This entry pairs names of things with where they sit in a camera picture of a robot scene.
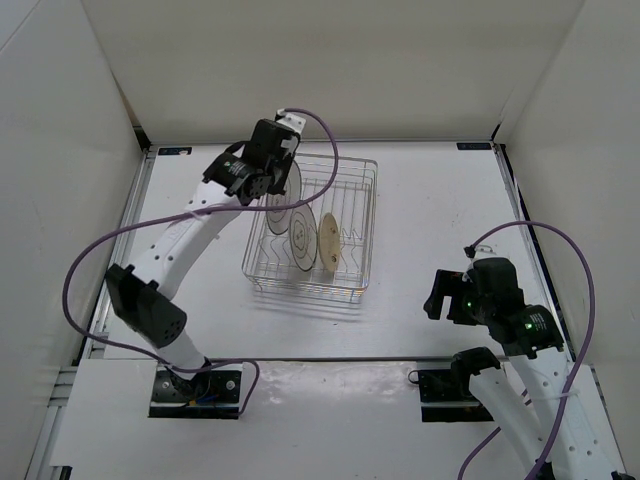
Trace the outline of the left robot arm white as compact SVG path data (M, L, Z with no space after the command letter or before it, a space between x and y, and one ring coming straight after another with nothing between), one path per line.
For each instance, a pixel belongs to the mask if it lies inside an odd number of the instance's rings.
M206 395L208 361L185 331L187 316L172 302L184 277L214 238L266 194L284 195L305 120L292 113L262 119L251 138L227 147L206 168L186 206L159 239L127 267L106 274L116 315L166 360L175 388L188 400Z

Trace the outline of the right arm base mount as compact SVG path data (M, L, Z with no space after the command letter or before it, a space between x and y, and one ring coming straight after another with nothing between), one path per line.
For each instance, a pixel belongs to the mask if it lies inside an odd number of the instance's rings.
M475 397L461 392L450 370L411 370L407 379L418 388L423 423L493 421L492 415Z

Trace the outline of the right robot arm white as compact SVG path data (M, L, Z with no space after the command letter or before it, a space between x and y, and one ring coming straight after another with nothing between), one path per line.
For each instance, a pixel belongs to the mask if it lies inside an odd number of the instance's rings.
M444 313L443 304L450 304ZM506 258L475 260L464 272L439 269L423 309L432 320L484 326L503 349L526 393L508 382L487 347L453 356L449 387L476 399L514 448L529 479L625 479L602 449L580 392L579 371L569 361L551 312L530 305Z

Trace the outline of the wire dish rack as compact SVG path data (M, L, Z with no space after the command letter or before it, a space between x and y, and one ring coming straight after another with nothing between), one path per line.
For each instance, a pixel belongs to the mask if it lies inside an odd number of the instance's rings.
M242 272L269 294L357 303L369 286L376 216L376 161L302 154L294 194L306 199L292 211L254 215Z

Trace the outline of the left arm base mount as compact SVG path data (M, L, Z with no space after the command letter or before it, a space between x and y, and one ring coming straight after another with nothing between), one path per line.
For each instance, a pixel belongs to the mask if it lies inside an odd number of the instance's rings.
M159 368L151 390L148 417L237 420L242 374L241 365L231 365L184 380L166 368Z

